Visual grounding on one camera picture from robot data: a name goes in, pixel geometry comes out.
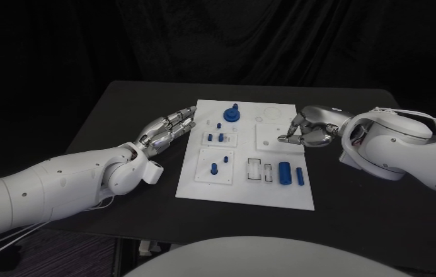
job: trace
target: robotic hand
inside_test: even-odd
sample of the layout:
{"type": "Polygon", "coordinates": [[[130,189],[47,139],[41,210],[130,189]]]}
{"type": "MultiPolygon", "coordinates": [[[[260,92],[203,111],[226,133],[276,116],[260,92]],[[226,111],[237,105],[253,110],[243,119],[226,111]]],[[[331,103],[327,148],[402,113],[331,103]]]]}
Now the robotic hand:
{"type": "Polygon", "coordinates": [[[195,127],[195,110],[155,120],[135,144],[55,157],[0,178],[0,233],[77,214],[128,194],[142,179],[156,184],[164,168],[149,159],[195,127]]]}
{"type": "Polygon", "coordinates": [[[398,113],[436,119],[409,110],[374,108],[367,113],[351,113],[325,106],[307,106],[295,117],[279,142],[327,146],[343,137],[340,161],[372,175],[399,180],[409,172],[424,184],[436,189],[436,143],[425,123],[398,113]],[[295,131],[301,127],[302,135],[295,131]]]}

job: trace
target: black table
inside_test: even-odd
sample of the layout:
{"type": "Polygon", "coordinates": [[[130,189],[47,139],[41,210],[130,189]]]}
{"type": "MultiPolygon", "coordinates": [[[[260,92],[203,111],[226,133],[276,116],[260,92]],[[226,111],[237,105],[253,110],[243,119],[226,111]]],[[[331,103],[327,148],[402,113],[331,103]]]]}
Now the black table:
{"type": "MultiPolygon", "coordinates": [[[[68,153],[115,147],[136,139],[158,117],[198,99],[327,105],[356,114],[398,108],[379,89],[292,88],[113,82],[68,153]]],[[[113,205],[50,224],[53,229],[188,244],[214,237],[259,235],[317,242],[392,266],[436,270],[436,191],[412,176],[387,181],[338,161],[341,144],[307,148],[315,211],[175,197],[188,135],[154,160],[165,167],[113,205]]]]}

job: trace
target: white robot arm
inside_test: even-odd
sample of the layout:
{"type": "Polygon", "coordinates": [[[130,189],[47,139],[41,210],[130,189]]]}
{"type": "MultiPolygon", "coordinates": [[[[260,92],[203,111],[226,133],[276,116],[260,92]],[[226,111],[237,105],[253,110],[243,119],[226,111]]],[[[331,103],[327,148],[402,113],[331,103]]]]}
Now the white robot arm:
{"type": "Polygon", "coordinates": [[[195,110],[155,120],[135,144],[55,157],[0,178],[0,233],[77,214],[128,194],[142,179],[156,184],[164,168],[149,158],[194,128],[195,110]]]}
{"type": "Polygon", "coordinates": [[[436,143],[432,130],[421,121],[398,112],[435,118],[408,110],[376,108],[353,115],[325,106],[307,106],[299,112],[286,135],[279,142],[327,146],[337,136],[343,137],[341,162],[372,175],[399,180],[409,172],[424,184],[436,189],[436,143]],[[295,135],[301,127],[302,135],[295,135]]]}

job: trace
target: silver robot hand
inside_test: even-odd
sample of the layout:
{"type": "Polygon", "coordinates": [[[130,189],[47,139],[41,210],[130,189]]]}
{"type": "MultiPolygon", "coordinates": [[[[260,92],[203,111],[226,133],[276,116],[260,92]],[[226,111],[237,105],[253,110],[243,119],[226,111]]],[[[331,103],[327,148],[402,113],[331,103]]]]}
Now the silver robot hand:
{"type": "Polygon", "coordinates": [[[195,110],[197,107],[193,106],[146,125],[135,145],[148,158],[162,153],[171,146],[171,142],[195,127],[195,110]]]}
{"type": "Polygon", "coordinates": [[[278,140],[308,147],[324,147],[337,136],[343,136],[353,117],[353,114],[341,109],[307,106],[294,118],[288,134],[282,135],[278,140]],[[301,127],[302,135],[295,134],[298,127],[301,127]]]}

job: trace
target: black backdrop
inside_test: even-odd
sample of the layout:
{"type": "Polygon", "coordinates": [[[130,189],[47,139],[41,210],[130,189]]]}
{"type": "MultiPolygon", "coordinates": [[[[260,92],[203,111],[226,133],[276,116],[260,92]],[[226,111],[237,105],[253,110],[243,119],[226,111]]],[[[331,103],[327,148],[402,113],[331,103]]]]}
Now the black backdrop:
{"type": "Polygon", "coordinates": [[[436,0],[5,0],[2,8],[2,174],[63,153],[113,80],[383,88],[436,114],[436,0]]]}

